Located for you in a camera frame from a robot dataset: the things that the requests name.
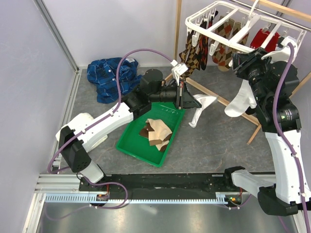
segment gray floor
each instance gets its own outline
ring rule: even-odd
[[[62,217],[86,204],[45,203],[50,217]],[[41,218],[38,233],[284,233],[277,216],[268,216],[256,198],[240,210],[211,204],[129,204],[117,210],[87,208],[61,221]],[[283,218],[289,232],[292,216]]]
[[[170,67],[158,67],[166,77]],[[140,68],[143,74],[148,68]],[[242,80],[233,72],[220,72],[217,67],[196,70],[192,79],[232,100],[238,92]],[[200,91],[189,85],[192,94]],[[88,82],[83,70],[76,96],[72,118],[79,113],[90,113],[94,118],[114,104],[96,101],[96,88]],[[126,155],[115,149],[122,135],[122,126],[108,135],[108,139],[92,150],[90,157],[105,173],[174,173],[174,172],[222,172],[231,166],[244,166],[249,171],[273,171],[271,151],[263,132],[259,132],[251,145],[246,142],[256,126],[242,117],[230,118],[224,113],[225,107],[216,102],[203,111],[196,128],[188,122],[192,120],[194,109],[187,110],[174,138],[162,167],[157,168]]]

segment laundry drying rack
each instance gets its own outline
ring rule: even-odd
[[[249,31],[252,29],[252,27],[254,27],[254,25],[260,21],[263,21],[265,24],[267,24],[267,26],[271,26],[271,25],[275,25],[272,30],[270,31],[269,35],[266,37],[266,39],[263,41],[263,43],[261,44],[262,48],[266,48],[266,46],[268,45],[269,41],[272,39],[272,37],[274,36],[274,34],[281,28],[283,30],[284,33],[287,33],[289,30],[291,30],[291,36],[293,35],[294,32],[294,36],[292,36],[296,43],[297,43],[297,50],[299,50],[302,41],[306,35],[306,32],[309,31],[311,32],[311,29],[304,27],[302,25],[299,25],[297,23],[291,22],[289,20],[286,19],[282,19],[278,16],[275,16],[271,13],[268,13],[264,10],[259,9],[258,5],[265,5],[268,6],[270,8],[273,8],[275,10],[278,10],[284,14],[288,14],[288,15],[292,15],[294,17],[297,18],[302,18],[306,21],[311,21],[311,16],[307,15],[305,13],[302,12],[298,12],[295,11],[293,9],[284,7],[284,6],[280,6],[276,3],[272,3],[269,2],[267,0],[252,0],[254,1],[254,4],[252,6],[247,5],[243,2],[239,2],[237,0],[230,0],[232,2],[236,2],[239,5],[243,5],[246,7],[249,7],[249,9],[245,9],[243,7],[239,7],[236,6],[232,3],[229,2],[225,2],[225,1],[215,1],[214,3],[212,3],[211,5],[203,8],[202,10],[198,11],[197,13],[189,16],[186,18],[186,26],[187,26],[187,33],[190,33],[192,30],[195,32],[192,34],[192,45],[196,46],[196,43],[198,41],[199,35],[205,35],[208,38],[214,40],[214,42],[212,44],[210,44],[209,47],[209,54],[213,55],[214,52],[216,51],[217,47],[219,44],[223,44],[229,48],[235,49],[237,51],[240,52],[245,52],[245,53],[249,53],[251,51],[253,51],[254,49],[251,47],[248,47],[246,45],[241,45],[239,44],[239,41],[242,40],[242,38],[247,35],[249,33]],[[177,3],[177,10],[180,10],[181,7],[181,1],[178,1],[179,3]],[[217,8],[225,8],[226,9],[226,16],[224,16],[223,18],[221,18],[218,22],[216,22],[215,24],[213,24],[211,27],[204,29],[202,27],[200,27],[200,22],[202,22],[202,20],[206,20],[208,18],[210,18],[211,16],[215,16],[215,12]],[[223,25],[224,22],[226,22],[227,20],[229,20],[230,18],[232,18],[235,14],[242,14],[243,16],[242,18],[242,22],[241,22],[241,29],[230,39],[226,39],[218,34],[216,34],[214,31],[220,27],[221,25]],[[187,83],[189,83],[190,85],[196,87],[197,89],[199,89],[200,91],[202,91],[203,93],[206,93],[208,95],[212,95],[212,96],[216,96],[218,98],[218,102],[220,102],[221,104],[227,106],[229,104],[229,101],[227,101],[226,99],[220,97],[219,95],[217,95],[216,93],[208,90],[206,87],[200,85],[199,83],[195,82],[194,80],[192,80],[191,78],[187,78]],[[252,135],[252,137],[250,138],[250,140],[248,141],[247,144],[250,144],[251,141],[254,139],[254,137],[256,136],[256,134],[258,133],[258,131],[261,128],[261,125],[258,121],[258,119],[254,116],[250,116],[247,114],[243,114],[242,117],[246,118],[247,120],[249,120],[250,122],[254,123],[255,125],[257,125],[257,128],[254,132],[254,134]]]

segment white drying rack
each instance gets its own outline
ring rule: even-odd
[[[216,48],[218,47],[218,44],[221,43],[225,46],[228,46],[230,48],[236,49],[238,51],[241,52],[245,52],[245,53],[249,53],[251,51],[253,51],[254,49],[241,45],[238,42],[250,31],[250,29],[259,21],[265,21],[271,24],[275,24],[276,26],[272,29],[272,31],[270,32],[270,34],[267,36],[267,38],[264,40],[264,42],[262,43],[261,47],[265,48],[269,41],[272,39],[273,35],[277,32],[277,30],[283,26],[286,29],[293,29],[297,31],[298,36],[295,38],[296,43],[298,45],[297,51],[300,48],[300,45],[306,35],[306,31],[298,28],[296,26],[293,26],[291,24],[288,24],[284,21],[281,21],[279,19],[275,19],[272,17],[267,17],[267,16],[263,16],[263,15],[259,15],[257,13],[254,13],[254,9],[256,4],[258,3],[258,0],[255,1],[252,9],[247,10],[244,9],[242,7],[233,5],[229,2],[225,2],[225,1],[215,1],[214,3],[212,3],[211,5],[203,8],[202,10],[198,11],[197,13],[193,14],[192,16],[189,16],[186,18],[186,26],[187,26],[187,32],[194,30],[195,32],[198,32],[202,35],[207,36],[208,38],[211,38],[213,40],[215,40],[215,43],[213,43],[210,47],[210,55],[213,55]],[[201,21],[203,16],[205,15],[211,15],[213,14],[213,12],[216,11],[216,8],[219,6],[224,6],[226,8],[228,8],[228,10],[230,12],[228,12],[228,14],[223,17],[221,20],[219,20],[218,22],[216,22],[215,24],[213,24],[211,27],[209,27],[208,29],[204,29],[201,28],[200,25],[198,25],[196,22]],[[236,14],[237,12],[240,12],[242,14],[245,15],[247,22],[245,23],[245,25],[242,25],[241,30],[236,33],[231,39],[225,39],[223,37],[221,37],[220,35],[217,35],[216,33],[214,33],[214,31],[221,26],[224,22],[226,22],[227,20],[229,20],[234,14]]]

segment green tray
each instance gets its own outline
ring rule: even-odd
[[[163,165],[184,114],[185,110],[177,110],[172,103],[152,103],[149,112],[128,124],[116,148],[142,161],[160,167]],[[156,146],[150,146],[149,140],[139,135],[139,131],[145,126],[148,118],[163,120],[173,132],[164,152],[159,152]]]

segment wooden stand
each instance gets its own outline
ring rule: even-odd
[[[179,28],[180,28],[180,15],[181,15],[181,0],[176,0],[176,25],[175,25],[175,47],[174,47],[174,59],[177,60],[177,50],[178,50],[178,39],[179,39]],[[272,9],[278,10],[284,14],[288,14],[291,16],[294,16],[296,18],[300,18],[303,19],[305,21],[310,22],[311,21],[311,16],[307,15],[305,13],[287,8],[285,6],[281,6],[278,5],[276,3],[267,1],[267,0],[259,0],[259,4],[270,7]],[[169,76],[167,76],[165,78],[165,81],[169,81],[171,78],[173,77],[172,74],[169,74]],[[293,91],[292,95],[290,96],[290,98],[311,78],[311,72],[300,82],[300,84],[297,86],[297,88]],[[192,85],[193,87],[197,88],[198,90],[202,91],[203,93],[210,95],[210,96],[215,96],[217,97],[217,101],[221,104],[223,104],[224,106],[228,106],[229,105],[229,101],[227,101],[226,99],[224,99],[223,97],[217,95],[216,93],[212,92],[211,90],[208,90],[206,87],[200,85],[199,83],[197,83],[196,81],[192,80],[191,78],[187,78],[186,79],[187,83],[189,83],[190,85]],[[244,117],[245,119],[249,120],[250,122],[252,122],[253,124],[257,125],[257,128],[255,129],[253,135],[250,137],[250,139],[248,140],[247,144],[249,145],[255,138],[255,136],[257,135],[257,133],[259,132],[259,130],[261,129],[261,125],[258,121],[258,119],[252,115],[247,115],[246,113],[243,113],[241,115],[242,117]]]

